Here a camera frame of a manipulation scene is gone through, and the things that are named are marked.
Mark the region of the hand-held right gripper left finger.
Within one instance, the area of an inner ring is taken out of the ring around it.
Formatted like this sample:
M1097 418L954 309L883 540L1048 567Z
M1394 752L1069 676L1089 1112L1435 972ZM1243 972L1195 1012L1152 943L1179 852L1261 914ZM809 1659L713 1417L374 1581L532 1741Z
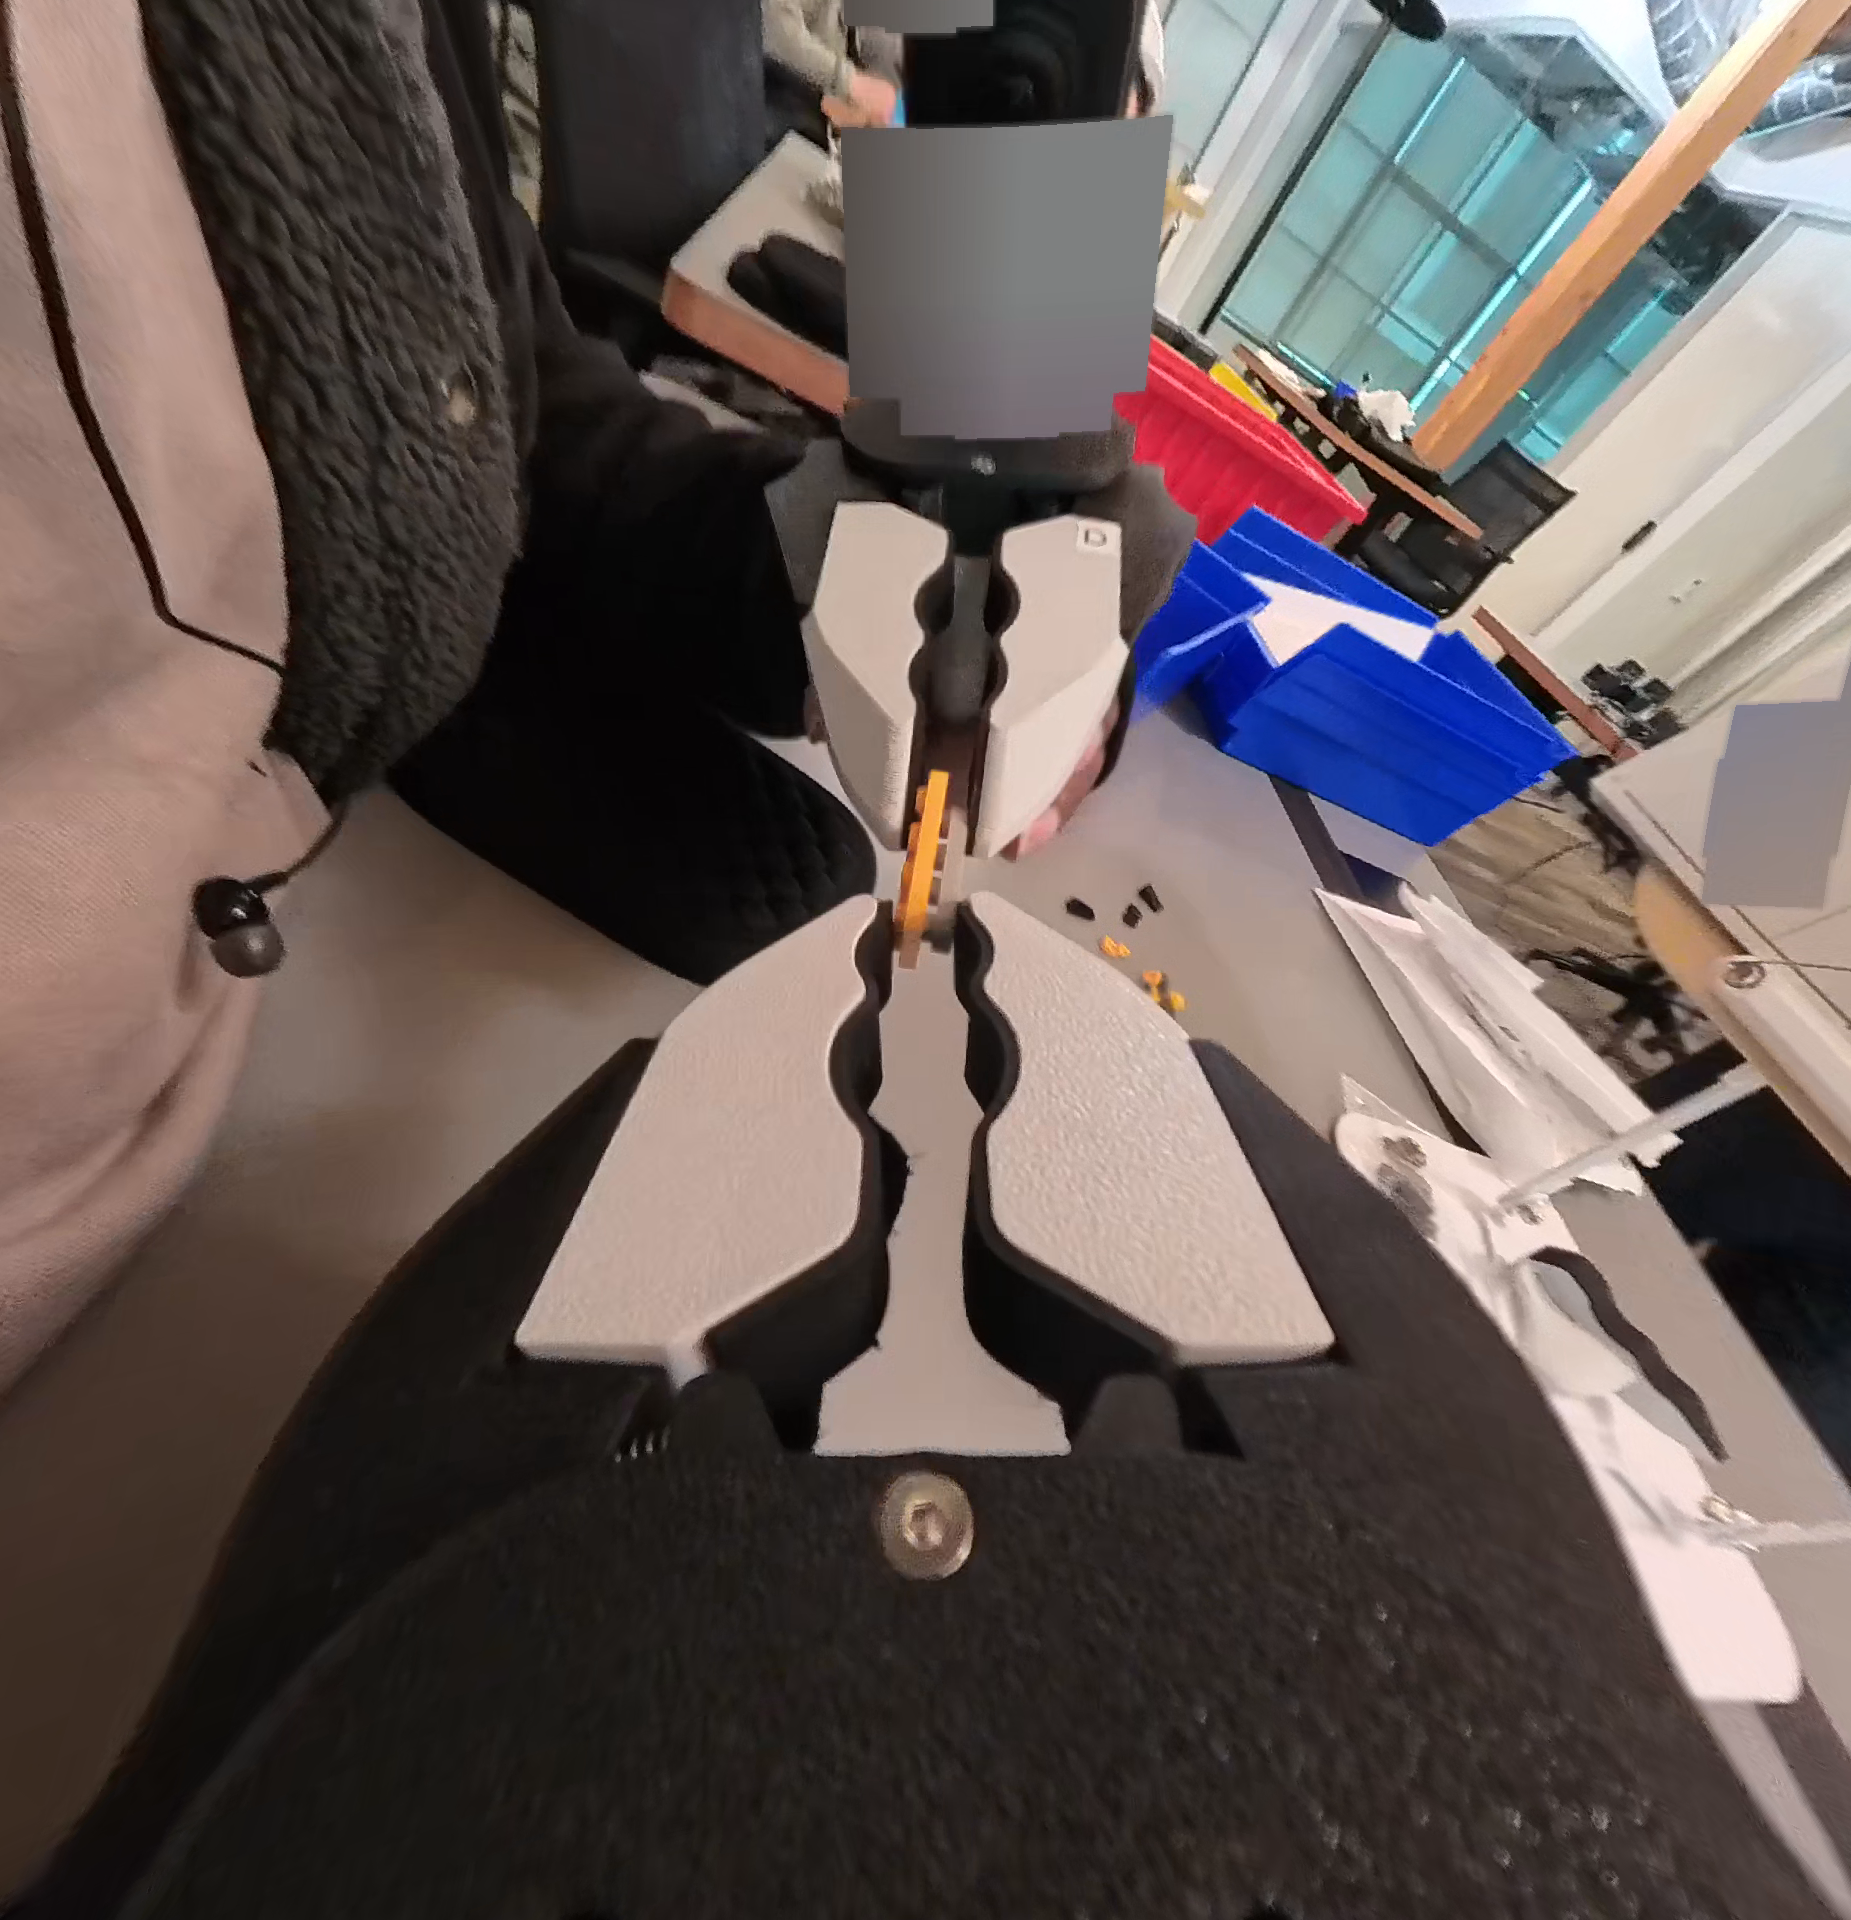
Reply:
M532 1360L655 1364L788 1302L841 1255L876 1163L837 1042L879 1014L889 905L860 892L702 987L653 1045L517 1328Z

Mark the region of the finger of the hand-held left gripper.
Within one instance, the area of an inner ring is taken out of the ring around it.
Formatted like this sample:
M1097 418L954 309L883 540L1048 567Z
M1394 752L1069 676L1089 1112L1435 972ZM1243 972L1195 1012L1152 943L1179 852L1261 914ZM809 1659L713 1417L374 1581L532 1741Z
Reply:
M826 750L847 799L889 851L906 843L914 793L913 666L928 641L919 596L947 557L950 537L935 519L896 502L847 501L804 618Z
M1123 681L1123 535L1094 516L1010 528L995 569L1011 615L995 651L1002 681L984 712L972 852L990 860L1042 816L1100 738Z

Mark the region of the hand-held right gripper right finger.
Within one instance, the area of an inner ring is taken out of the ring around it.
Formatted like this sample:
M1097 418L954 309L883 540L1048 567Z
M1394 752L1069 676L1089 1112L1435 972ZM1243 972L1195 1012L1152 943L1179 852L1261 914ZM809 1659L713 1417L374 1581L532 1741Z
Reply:
M967 1321L1053 1405L1105 1380L1323 1360L1334 1328L1197 1042L999 892L961 903L979 1107Z

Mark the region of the orange lego plate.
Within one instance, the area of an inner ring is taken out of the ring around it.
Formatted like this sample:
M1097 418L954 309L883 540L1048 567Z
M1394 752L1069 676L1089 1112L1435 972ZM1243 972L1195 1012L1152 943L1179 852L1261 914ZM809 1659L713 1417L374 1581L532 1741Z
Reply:
M940 939L956 914L956 880L962 852L962 810L951 796L947 769L933 769L914 796L913 827L900 869L892 907L896 967L913 972L926 946Z

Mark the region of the person's left hand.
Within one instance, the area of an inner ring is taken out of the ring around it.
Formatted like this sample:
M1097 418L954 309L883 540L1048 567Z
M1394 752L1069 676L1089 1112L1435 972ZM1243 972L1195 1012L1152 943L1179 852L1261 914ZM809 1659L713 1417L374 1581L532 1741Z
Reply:
M1006 860L1020 860L1047 847L1080 810L1087 798L1105 782L1106 769L1121 741L1123 712L1106 708L1094 745L1067 775L1057 796L1047 804L1004 851Z

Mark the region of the red plastic bin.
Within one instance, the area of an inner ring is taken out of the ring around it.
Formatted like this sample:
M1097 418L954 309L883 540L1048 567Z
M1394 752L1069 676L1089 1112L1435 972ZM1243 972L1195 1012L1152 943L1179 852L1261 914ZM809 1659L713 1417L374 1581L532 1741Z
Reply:
M1144 385L1120 395L1116 410L1132 427L1134 463L1159 470L1206 544L1218 544L1249 512L1321 544L1365 524L1367 507L1285 426L1159 338L1148 342Z

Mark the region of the white paper sheet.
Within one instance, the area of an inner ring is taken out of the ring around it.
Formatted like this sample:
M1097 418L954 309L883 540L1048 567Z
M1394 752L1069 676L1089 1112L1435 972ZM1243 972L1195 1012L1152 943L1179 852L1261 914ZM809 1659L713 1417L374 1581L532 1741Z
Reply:
M1341 602L1328 593L1283 582L1248 578L1264 603L1252 612L1249 626L1271 663L1286 663L1324 634L1349 627L1358 637L1389 648L1404 659L1422 659L1436 634L1435 626Z

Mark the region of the wooden desk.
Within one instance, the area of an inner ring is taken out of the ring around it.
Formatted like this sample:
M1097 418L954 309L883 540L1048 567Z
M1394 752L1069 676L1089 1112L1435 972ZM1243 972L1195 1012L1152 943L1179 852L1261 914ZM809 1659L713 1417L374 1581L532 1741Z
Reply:
M1244 344L1229 350L1236 366L1271 404L1276 418L1330 474L1358 471L1371 493L1365 519L1349 528L1345 553L1358 553L1394 519L1431 518L1454 537L1484 540L1484 528L1447 495L1444 475L1413 450L1383 452L1371 436L1345 429L1311 399L1296 375Z

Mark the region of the white instruction papers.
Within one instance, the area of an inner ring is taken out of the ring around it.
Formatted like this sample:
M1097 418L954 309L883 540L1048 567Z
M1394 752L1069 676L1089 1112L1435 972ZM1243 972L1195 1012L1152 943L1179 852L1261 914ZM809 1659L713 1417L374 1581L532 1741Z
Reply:
M1392 914L1321 891L1321 905L1446 1112L1503 1175L1534 1176L1647 1121L1536 974L1446 902L1409 892Z

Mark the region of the black office chair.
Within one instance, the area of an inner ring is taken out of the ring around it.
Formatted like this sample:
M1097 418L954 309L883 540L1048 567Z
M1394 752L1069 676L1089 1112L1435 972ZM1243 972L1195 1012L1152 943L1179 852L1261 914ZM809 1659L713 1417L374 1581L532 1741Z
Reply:
M757 3L537 3L539 234L573 322L683 350L666 273L770 151Z
M1358 564L1433 615L1457 615L1487 578L1576 499L1512 443L1497 443L1447 481L1444 501L1477 524L1465 535L1440 516L1406 516L1367 537Z

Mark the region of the white sheet with black mark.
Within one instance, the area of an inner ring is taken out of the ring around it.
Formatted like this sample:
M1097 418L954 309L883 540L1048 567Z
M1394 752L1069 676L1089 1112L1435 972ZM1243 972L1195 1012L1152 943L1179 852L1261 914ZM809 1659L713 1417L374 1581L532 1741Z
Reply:
M1550 1197L1508 1208L1485 1158L1341 1085L1330 1139L1440 1252L1530 1371L1632 1572L1680 1684L1698 1704L1778 1707L1804 1676L1755 1551L1716 1539L1706 1406L1617 1309Z

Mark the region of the black fleece jacket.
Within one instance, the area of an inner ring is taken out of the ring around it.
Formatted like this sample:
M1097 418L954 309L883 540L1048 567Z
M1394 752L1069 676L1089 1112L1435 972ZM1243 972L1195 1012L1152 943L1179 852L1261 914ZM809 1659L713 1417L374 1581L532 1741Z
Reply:
M268 745L336 804L464 697L499 621L525 528L499 302L423 4L142 22L282 528Z

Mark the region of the wooden beam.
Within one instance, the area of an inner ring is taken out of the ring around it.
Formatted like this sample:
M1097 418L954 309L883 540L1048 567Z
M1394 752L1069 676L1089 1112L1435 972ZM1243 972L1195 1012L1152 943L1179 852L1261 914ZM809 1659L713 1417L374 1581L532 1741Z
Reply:
M1465 453L1518 389L1601 300L1682 201L1748 133L1778 86L1816 57L1851 3L1755 4L1742 29L1637 157L1474 366L1422 426L1417 448L1436 465Z

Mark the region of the white table with wooden edge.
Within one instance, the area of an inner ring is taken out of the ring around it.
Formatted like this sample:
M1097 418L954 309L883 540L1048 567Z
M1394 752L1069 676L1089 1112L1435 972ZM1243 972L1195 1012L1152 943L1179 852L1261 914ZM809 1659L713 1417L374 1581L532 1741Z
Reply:
M1726 738L1718 712L1594 796L1644 856L1632 917L1653 959L1851 1180L1851 806L1823 907L1707 905L1701 840Z

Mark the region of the black drawstring toggle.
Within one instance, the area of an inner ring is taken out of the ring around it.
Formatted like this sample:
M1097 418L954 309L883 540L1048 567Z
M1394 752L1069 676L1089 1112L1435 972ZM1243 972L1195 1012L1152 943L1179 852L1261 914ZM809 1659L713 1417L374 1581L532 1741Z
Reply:
M250 880L219 874L193 888L193 928L221 972L231 978L263 978L278 972L287 948L272 920L268 894L287 882L284 873Z

